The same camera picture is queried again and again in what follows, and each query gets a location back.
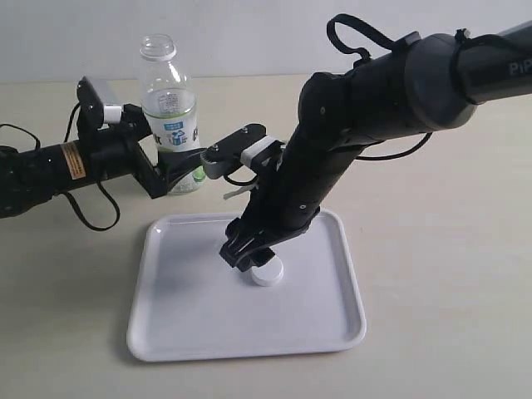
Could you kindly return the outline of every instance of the bottle label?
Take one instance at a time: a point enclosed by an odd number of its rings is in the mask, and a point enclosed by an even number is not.
[[[200,147],[196,107],[173,118],[155,118],[145,114],[159,150],[182,152]]]

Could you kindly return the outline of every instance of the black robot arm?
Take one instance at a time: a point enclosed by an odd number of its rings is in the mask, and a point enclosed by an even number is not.
[[[390,52],[372,60],[366,49],[346,46],[337,23]],[[304,233],[349,165],[372,159],[360,156],[368,146],[419,134],[424,144],[434,131],[464,125],[482,101],[532,92],[530,23],[474,39],[462,29],[392,41],[340,14],[328,23],[328,36],[361,59],[344,75],[319,72],[304,85],[298,127],[282,157],[259,176],[246,210],[226,230],[220,254],[242,271],[267,263],[271,245]]]

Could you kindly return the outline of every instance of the clear plastic bottle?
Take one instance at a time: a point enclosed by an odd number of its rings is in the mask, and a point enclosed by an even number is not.
[[[146,36],[140,55],[142,110],[153,131],[157,150],[181,152],[199,148],[196,97],[190,78],[178,65],[172,39],[162,34]],[[199,167],[169,194],[197,190],[204,179],[204,171]]]

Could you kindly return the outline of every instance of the water bottle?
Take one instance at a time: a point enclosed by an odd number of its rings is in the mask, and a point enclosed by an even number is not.
[[[196,97],[190,77],[178,64],[172,39],[149,35],[140,47],[142,110],[153,131],[158,151],[181,152],[200,147]],[[182,179],[169,194],[197,190],[205,179],[201,167]]]

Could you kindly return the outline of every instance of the white wall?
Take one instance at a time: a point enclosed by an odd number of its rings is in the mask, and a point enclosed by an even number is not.
[[[344,71],[352,58],[325,34],[340,12],[395,38],[458,27],[478,35],[530,20],[532,1],[3,0],[0,81],[135,77],[140,38],[150,32],[177,41],[193,76]],[[344,37],[368,45],[364,37]]]

